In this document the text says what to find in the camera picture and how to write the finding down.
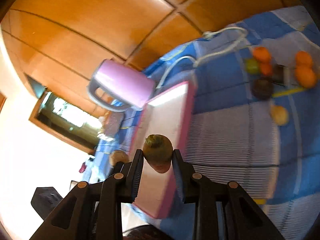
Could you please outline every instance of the pink object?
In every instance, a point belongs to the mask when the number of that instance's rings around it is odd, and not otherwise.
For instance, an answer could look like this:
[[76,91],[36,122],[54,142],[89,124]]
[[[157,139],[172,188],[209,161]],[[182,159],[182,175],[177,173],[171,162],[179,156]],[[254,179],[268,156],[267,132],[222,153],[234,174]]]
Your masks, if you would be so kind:
[[[191,82],[182,82],[146,103],[131,144],[131,159],[137,149],[143,148],[150,134],[167,136],[173,148],[179,149],[184,156],[195,90]],[[169,171],[160,174],[144,160],[138,196],[133,204],[152,218],[166,218],[175,189],[172,166]]]
[[100,106],[109,109],[116,108],[110,106],[101,98],[95,96],[95,91],[102,88],[113,98],[128,105],[126,108],[118,108],[122,112],[129,107],[135,110],[142,110],[144,104],[150,99],[154,92],[155,83],[147,78],[143,73],[121,65],[112,60],[104,60],[92,75],[88,86],[88,93],[93,101]]

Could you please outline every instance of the blue bedsheet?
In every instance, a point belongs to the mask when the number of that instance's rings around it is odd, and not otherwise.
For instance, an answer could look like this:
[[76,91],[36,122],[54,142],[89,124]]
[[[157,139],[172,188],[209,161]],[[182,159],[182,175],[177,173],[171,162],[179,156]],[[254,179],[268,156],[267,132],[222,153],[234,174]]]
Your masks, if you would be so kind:
[[[320,33],[302,6],[255,15],[233,26],[249,31],[234,52],[210,58],[195,69],[198,90],[185,160],[211,180],[238,181],[259,203],[286,239],[302,239],[320,212],[320,85],[302,91],[292,74],[294,55],[308,51],[320,66]],[[228,46],[237,31],[224,32],[182,44],[143,72],[159,81],[168,65],[181,56],[199,58]],[[287,126],[276,126],[270,116],[271,101],[261,102],[250,91],[255,76],[244,71],[244,59],[254,46],[267,47],[273,63],[288,67],[290,92],[276,87],[273,103],[290,114]],[[191,70],[182,60],[166,83],[182,71]],[[103,178],[110,166],[108,155],[115,149],[128,151],[140,112],[126,112],[116,143],[99,143],[96,165]],[[194,205],[183,205],[175,196],[168,218],[154,220],[135,209],[144,220],[177,240],[192,238]]]

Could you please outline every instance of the white wall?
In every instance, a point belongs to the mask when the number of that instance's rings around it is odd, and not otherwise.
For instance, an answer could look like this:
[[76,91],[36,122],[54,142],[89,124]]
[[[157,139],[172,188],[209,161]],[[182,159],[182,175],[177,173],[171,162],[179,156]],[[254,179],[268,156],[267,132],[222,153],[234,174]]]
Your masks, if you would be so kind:
[[29,239],[42,223],[30,201],[36,187],[55,187],[64,197],[87,154],[28,119],[37,99],[18,78],[0,33],[0,221],[13,240]]

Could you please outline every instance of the orange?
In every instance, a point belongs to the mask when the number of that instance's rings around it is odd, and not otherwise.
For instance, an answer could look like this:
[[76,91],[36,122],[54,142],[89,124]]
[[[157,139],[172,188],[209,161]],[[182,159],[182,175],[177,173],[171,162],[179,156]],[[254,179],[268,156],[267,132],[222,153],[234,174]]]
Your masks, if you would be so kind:
[[259,62],[269,63],[271,60],[271,54],[265,47],[254,48],[252,55]]
[[313,60],[311,55],[305,51],[299,51],[296,54],[296,66],[306,66],[311,68],[313,65]]
[[260,63],[259,64],[260,72],[262,75],[271,77],[272,76],[272,66],[270,63]]
[[298,83],[304,88],[313,88],[317,84],[317,76],[309,67],[300,66],[295,69],[294,74]]

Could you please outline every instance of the screw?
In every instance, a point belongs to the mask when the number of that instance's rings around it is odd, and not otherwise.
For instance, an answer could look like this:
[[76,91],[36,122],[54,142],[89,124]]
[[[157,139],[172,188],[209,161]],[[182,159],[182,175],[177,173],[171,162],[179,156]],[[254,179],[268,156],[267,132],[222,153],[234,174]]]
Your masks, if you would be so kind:
[[114,178],[115,178],[115,179],[122,179],[122,178],[123,178],[123,174],[122,174],[122,173],[116,173],[116,174],[114,175]]
[[235,181],[230,181],[229,182],[229,187],[231,187],[231,188],[237,188],[238,187],[238,183],[236,183]]
[[200,174],[200,173],[194,173],[194,174],[192,174],[192,177],[194,178],[194,179],[201,179],[202,178],[202,175]]
[[81,181],[77,184],[78,188],[84,188],[87,186],[87,183],[85,181]]

